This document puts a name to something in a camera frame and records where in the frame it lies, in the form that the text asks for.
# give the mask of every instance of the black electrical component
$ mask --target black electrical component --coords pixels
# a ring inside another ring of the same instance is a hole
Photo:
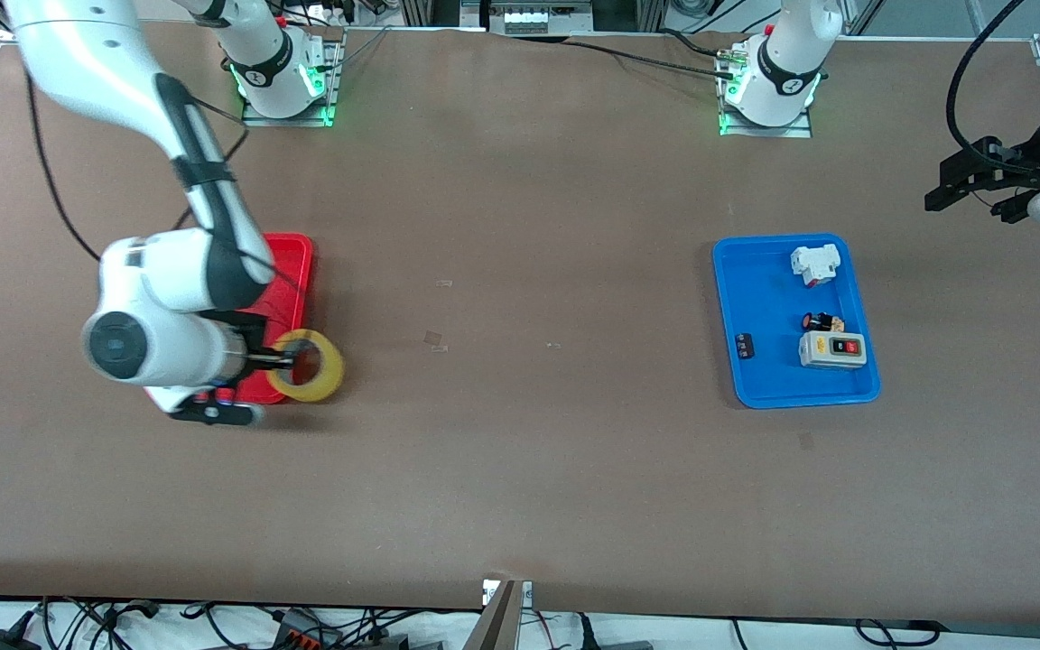
[[[0,629],[0,650],[43,650],[36,643],[26,641],[26,626],[30,624],[33,609],[28,609],[10,629]]]
[[[740,333],[734,337],[735,348],[737,348],[737,357],[740,359],[752,359],[754,357],[754,349],[752,349],[752,334]]]
[[[293,650],[323,650],[339,642],[338,632],[297,609],[288,609],[282,614],[272,613],[271,618],[280,624],[280,629],[276,632],[276,645],[272,647],[291,647]]]
[[[805,313],[801,317],[801,329],[805,332],[843,332],[846,322],[824,311]]]

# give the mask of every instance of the tabletop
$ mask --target tabletop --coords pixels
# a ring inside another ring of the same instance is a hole
[[[209,31],[147,33],[234,104]],[[86,364],[95,263],[5,46],[0,593],[475,607],[480,579],[517,577],[548,609],[1040,622],[1040,226],[921,209],[965,46],[838,43],[791,140],[720,136],[698,75],[384,34],[335,127],[253,129],[231,162],[263,229],[317,243],[310,326],[347,361],[340,394],[264,427],[175,422]],[[1029,45],[983,48],[959,111],[971,140],[1029,135]],[[96,248],[184,209],[150,140],[40,112]],[[748,410],[710,248],[817,231],[850,245],[882,394]]]

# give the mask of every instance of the yellow tape roll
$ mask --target yellow tape roll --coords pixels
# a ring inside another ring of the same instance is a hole
[[[318,401],[339,390],[343,383],[343,357],[339,349],[314,330],[292,330],[272,345],[282,353],[318,352],[318,370],[303,384],[292,383],[291,370],[268,370],[267,381],[276,390],[297,401]]]

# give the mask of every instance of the white electrical component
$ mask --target white electrical component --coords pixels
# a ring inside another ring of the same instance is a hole
[[[805,367],[861,367],[865,365],[865,338],[851,332],[806,332],[797,353]]]
[[[800,276],[805,287],[810,289],[817,284],[829,283],[837,277],[837,267],[841,266],[841,254],[838,254],[837,246],[833,243],[826,243],[817,249],[797,246],[789,260],[792,262],[792,272]]]

